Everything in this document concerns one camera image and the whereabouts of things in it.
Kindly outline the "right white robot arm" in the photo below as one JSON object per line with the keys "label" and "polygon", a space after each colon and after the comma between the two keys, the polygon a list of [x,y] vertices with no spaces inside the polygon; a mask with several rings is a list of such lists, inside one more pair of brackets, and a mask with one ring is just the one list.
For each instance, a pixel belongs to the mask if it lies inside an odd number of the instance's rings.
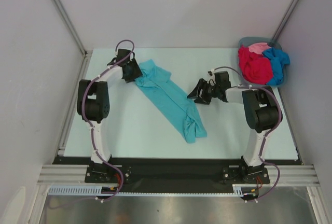
{"label": "right white robot arm", "polygon": [[245,120],[250,128],[249,139],[239,165],[225,167],[222,170],[224,184],[267,184],[268,171],[265,168],[265,145],[269,134],[282,121],[280,105],[270,86],[231,85],[227,71],[209,72],[210,81],[199,79],[197,85],[188,94],[197,104],[208,105],[213,98],[225,103],[238,103],[244,108]]}

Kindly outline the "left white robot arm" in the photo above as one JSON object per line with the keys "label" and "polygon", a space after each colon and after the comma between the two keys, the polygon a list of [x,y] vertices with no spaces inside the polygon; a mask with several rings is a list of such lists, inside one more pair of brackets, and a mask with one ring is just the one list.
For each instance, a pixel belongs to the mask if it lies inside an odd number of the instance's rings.
{"label": "left white robot arm", "polygon": [[86,183],[108,183],[114,178],[121,183],[121,170],[110,166],[112,157],[104,137],[106,118],[110,112],[109,88],[120,80],[133,82],[142,76],[133,50],[116,49],[115,57],[92,80],[82,79],[78,85],[77,113],[87,124],[92,141],[92,154],[86,171]]}

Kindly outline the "teal t-shirt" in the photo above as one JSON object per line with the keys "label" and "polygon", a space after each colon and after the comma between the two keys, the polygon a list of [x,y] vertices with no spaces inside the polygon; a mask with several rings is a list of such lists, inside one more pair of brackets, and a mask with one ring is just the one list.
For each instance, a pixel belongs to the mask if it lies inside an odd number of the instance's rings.
{"label": "teal t-shirt", "polygon": [[189,143],[207,137],[207,131],[193,100],[171,80],[171,72],[158,67],[153,60],[139,64],[142,76],[135,84],[156,106],[169,123]]}

